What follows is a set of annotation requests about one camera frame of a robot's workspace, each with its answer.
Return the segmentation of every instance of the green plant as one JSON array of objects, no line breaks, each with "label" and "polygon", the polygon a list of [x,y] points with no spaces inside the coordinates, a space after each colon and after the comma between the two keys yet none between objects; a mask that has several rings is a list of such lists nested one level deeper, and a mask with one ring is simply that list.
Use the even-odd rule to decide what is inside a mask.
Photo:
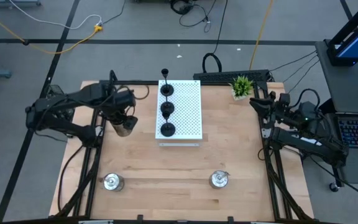
[{"label": "green plant", "polygon": [[235,97],[247,96],[252,89],[252,81],[249,81],[248,78],[244,77],[237,77],[237,79],[234,78],[233,84],[229,84],[234,90]]}]

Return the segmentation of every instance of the floor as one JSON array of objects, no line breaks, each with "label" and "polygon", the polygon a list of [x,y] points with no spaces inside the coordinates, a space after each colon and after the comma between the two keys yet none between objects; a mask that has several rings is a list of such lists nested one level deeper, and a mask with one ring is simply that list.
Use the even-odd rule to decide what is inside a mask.
[{"label": "floor", "polygon": [[[314,51],[314,41],[332,37],[347,22],[341,4],[344,2],[352,14],[357,12],[358,0],[276,0],[252,69],[273,69]],[[116,15],[122,3],[123,0],[44,0],[42,7],[24,9],[47,21],[66,23],[72,19],[72,24],[77,26],[89,14],[100,14],[104,20]],[[181,27],[179,15],[163,0],[143,0],[140,4],[127,0],[122,16],[105,24],[93,41],[60,57],[25,47],[0,27],[0,69],[9,69],[13,74],[10,79],[0,78],[0,202],[21,147],[28,143],[24,140],[27,132],[24,108],[40,96],[45,81],[71,92],[79,89],[83,80],[108,79],[110,69],[120,80],[157,80],[162,68],[170,70],[171,79],[192,79],[194,73],[202,72],[203,55],[214,49],[210,41],[218,36],[224,3],[217,1],[209,15],[211,30],[204,33],[201,24]],[[199,4],[208,9],[212,0]],[[248,69],[268,4],[269,0],[229,1],[221,34],[221,40],[227,41],[220,44],[216,52],[224,71]],[[194,10],[183,22],[191,23],[200,17],[201,12]],[[90,35],[97,23],[97,19],[92,18],[82,28],[67,33],[62,27],[39,24],[8,7],[0,7],[0,20],[25,39],[38,42],[40,47],[50,51],[66,49],[75,42],[73,39]],[[307,60],[274,71],[276,81],[284,81]],[[207,61],[206,67],[208,71],[216,70],[212,61]],[[308,67],[304,66],[285,82],[287,91]],[[322,100],[329,98],[319,64],[310,70],[291,96],[297,98],[304,88],[316,89]],[[315,98],[306,95],[305,100]],[[62,142],[32,138],[3,219],[5,222],[47,217],[64,148]],[[316,218],[358,223],[358,193],[349,187],[335,194],[329,191],[332,178],[311,161],[305,161],[304,170]]]}]

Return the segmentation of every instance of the white pegboard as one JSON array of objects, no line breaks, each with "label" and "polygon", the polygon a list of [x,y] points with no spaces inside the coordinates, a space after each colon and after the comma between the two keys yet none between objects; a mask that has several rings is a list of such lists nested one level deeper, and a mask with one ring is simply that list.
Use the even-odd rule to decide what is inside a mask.
[{"label": "white pegboard", "polygon": [[168,122],[175,125],[175,134],[165,137],[161,134],[161,125],[166,121],[162,116],[161,104],[165,102],[165,96],[160,92],[165,80],[158,82],[157,119],[155,122],[156,139],[202,139],[203,122],[201,119],[201,86],[197,80],[167,80],[173,86],[173,94],[168,96],[168,101],[175,106]]}]

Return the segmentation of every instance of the wooden tabletop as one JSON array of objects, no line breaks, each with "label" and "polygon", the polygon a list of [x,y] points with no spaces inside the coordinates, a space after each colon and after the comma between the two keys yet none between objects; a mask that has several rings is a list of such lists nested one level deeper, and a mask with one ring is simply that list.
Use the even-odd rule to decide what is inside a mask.
[{"label": "wooden tabletop", "polygon": [[[83,82],[83,86],[93,82]],[[141,97],[145,86],[129,86]],[[284,92],[282,83],[268,83],[269,91]],[[200,147],[159,147],[155,139],[157,85],[137,101],[139,121],[132,134],[120,138],[107,123],[98,178],[117,173],[125,179],[120,192],[96,183],[91,218],[135,220],[274,221],[265,162],[257,158],[262,148],[257,113],[249,98],[234,101],[229,86],[201,86],[203,140]],[[92,109],[80,107],[73,122],[90,124]],[[69,139],[62,166],[81,145]],[[64,175],[62,204],[78,186],[83,153],[68,165]],[[302,164],[298,155],[281,150],[287,189],[313,217]],[[223,189],[212,189],[208,179],[216,170],[230,173]],[[50,214],[57,213],[57,189]],[[82,214],[88,190],[83,195]],[[281,195],[280,214],[284,217]]]}]

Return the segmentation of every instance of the small potted plant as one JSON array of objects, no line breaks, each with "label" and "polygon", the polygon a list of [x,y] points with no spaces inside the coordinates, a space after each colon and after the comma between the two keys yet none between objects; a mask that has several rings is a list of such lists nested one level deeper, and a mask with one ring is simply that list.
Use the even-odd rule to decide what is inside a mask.
[{"label": "small potted plant", "polygon": [[232,87],[232,95],[234,100],[242,100],[245,99],[252,89],[252,81],[249,81],[248,78],[237,77],[234,78],[234,82],[229,83]]}]

